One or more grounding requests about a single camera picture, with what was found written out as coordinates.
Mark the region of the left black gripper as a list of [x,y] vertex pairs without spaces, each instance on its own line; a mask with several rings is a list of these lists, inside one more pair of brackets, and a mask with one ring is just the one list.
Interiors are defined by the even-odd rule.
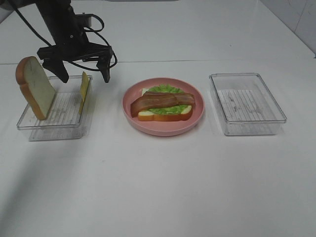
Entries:
[[40,0],[36,6],[55,42],[55,45],[38,50],[42,66],[55,74],[63,83],[69,75],[63,61],[97,61],[104,82],[110,80],[110,62],[114,55],[110,45],[89,42],[87,33],[98,33],[105,27],[103,20],[92,14],[91,27],[78,24],[69,0]]

